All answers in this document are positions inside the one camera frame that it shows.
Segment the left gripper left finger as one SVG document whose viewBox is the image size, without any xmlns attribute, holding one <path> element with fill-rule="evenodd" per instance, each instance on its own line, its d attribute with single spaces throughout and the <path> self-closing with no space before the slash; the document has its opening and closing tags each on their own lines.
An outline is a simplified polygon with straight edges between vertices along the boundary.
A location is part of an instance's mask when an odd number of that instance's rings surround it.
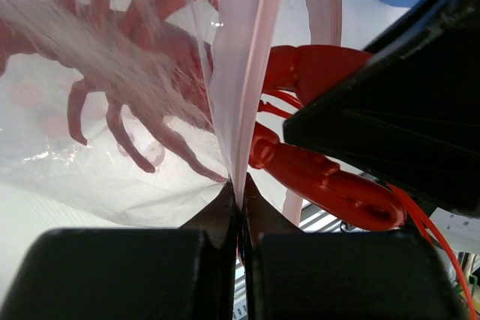
<svg viewBox="0 0 480 320">
<path fill-rule="evenodd" d="M 231 319 L 231 184 L 177 229 L 61 228 L 28 249 L 3 319 Z"/>
</svg>

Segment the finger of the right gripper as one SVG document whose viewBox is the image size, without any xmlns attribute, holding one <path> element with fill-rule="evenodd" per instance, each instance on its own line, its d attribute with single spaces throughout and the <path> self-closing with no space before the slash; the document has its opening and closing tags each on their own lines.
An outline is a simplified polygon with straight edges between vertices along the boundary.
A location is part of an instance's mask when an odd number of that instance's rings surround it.
<svg viewBox="0 0 480 320">
<path fill-rule="evenodd" d="M 477 217 L 479 0 L 421 0 L 367 50 L 363 67 L 285 121 L 285 141 Z"/>
</svg>

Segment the red toy lobster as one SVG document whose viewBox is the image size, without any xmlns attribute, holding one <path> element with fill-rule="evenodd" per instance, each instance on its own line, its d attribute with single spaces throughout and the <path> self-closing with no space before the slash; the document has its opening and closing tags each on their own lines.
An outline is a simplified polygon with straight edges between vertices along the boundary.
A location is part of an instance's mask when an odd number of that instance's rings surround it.
<svg viewBox="0 0 480 320">
<path fill-rule="evenodd" d="M 479 215 L 479 0 L 365 49 L 342 0 L 1 0 L 1 182 L 111 229 L 31 245 L 3 319 L 477 319 L 419 200 Z"/>
</svg>

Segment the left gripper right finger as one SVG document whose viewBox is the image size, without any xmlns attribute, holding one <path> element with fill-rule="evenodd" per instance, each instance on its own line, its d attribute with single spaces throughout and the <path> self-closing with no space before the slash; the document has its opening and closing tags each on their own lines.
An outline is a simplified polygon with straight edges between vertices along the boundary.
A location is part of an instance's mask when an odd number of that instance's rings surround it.
<svg viewBox="0 0 480 320">
<path fill-rule="evenodd" d="M 463 319 L 433 247 L 411 231 L 303 232 L 245 183 L 250 319 Z"/>
</svg>

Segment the clear zip top bag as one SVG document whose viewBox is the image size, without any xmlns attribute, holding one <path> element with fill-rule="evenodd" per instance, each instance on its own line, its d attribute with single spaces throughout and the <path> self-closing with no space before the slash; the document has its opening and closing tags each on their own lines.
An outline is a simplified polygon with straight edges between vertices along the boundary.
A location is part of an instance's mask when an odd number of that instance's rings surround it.
<svg viewBox="0 0 480 320">
<path fill-rule="evenodd" d="M 1 0 L 1 190 L 178 226 L 251 173 L 271 48 L 341 41 L 341 0 Z"/>
</svg>

